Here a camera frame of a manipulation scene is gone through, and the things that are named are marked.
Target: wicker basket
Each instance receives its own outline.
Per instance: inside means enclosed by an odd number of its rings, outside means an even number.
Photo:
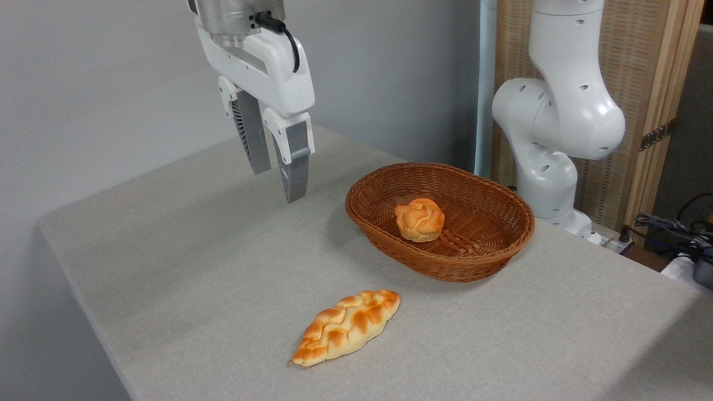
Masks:
[[[399,234],[394,208],[416,198],[430,198],[446,215],[435,241],[414,243]],[[437,163],[400,163],[369,173],[349,190],[345,206],[379,250],[421,274],[456,283],[500,271],[535,230],[532,210],[516,193]]]

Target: gray table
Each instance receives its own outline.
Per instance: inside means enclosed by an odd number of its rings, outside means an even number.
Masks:
[[[135,400],[713,400],[713,302],[538,223],[492,278],[443,283],[381,254],[344,197],[397,158],[315,128],[306,198],[231,141],[42,219]],[[363,349],[288,365],[345,295],[400,310]]]

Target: bread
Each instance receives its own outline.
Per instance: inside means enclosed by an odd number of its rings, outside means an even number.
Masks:
[[[312,366],[359,350],[381,333],[400,303],[399,294],[389,290],[361,291],[340,300],[317,314],[290,362]]]
[[[394,212],[401,236],[417,243],[438,238],[446,221],[441,208],[428,198],[414,199],[407,206],[398,205]]]

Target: round bun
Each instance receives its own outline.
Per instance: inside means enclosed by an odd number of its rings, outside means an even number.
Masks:
[[[398,205],[394,212],[401,236],[417,243],[438,238],[446,220],[441,208],[428,198],[418,198],[408,205]]]

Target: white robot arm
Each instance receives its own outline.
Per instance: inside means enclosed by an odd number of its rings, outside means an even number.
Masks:
[[[282,23],[282,0],[189,0],[188,6],[253,172],[270,169],[266,128],[287,202],[303,197],[314,153],[307,113],[314,89],[304,49]]]
[[[569,156],[599,160],[619,145],[624,114],[599,70],[604,0],[533,0],[529,53],[544,81],[515,78],[493,99],[493,117],[513,149],[518,193],[536,217],[599,242],[574,209]]]

